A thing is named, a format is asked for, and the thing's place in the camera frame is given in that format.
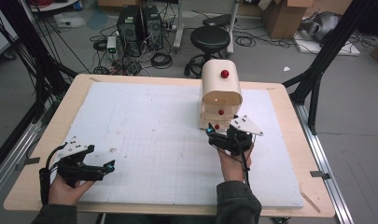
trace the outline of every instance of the gray floor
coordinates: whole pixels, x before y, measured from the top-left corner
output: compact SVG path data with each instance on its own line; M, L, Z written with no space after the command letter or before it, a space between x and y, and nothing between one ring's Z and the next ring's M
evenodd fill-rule
M86 7L79 15L87 25L64 30L61 35L80 60L90 67L95 51L89 38L115 24L117 17L116 13L102 12L96 7ZM259 21L238 18L237 25L256 27ZM256 34L265 33L258 29ZM188 37L189 30L185 31L182 48L174 55L171 68L148 68L138 76L184 77L186 62L199 52ZM76 71L84 70L62 41L57 41L56 46L65 65ZM356 46L361 52L358 57L338 56L324 75L316 128L353 220L359 224L378 223L378 62L370 56L372 47ZM240 80L275 83L302 73L314 58L312 54L298 53L294 46L283 49L262 41L253 48L235 44L234 54L229 57L237 65ZM0 59L0 146L32 105L33 93L34 88L21 62ZM35 213L10 212L3 208L3 201L19 173L14 172L0 193L0 223L29 223L35 216ZM79 214L79 223L93 223L94 220L95 214ZM261 223L272 222L263 217ZM336 218L292 218L289 223L331 224L338 221Z

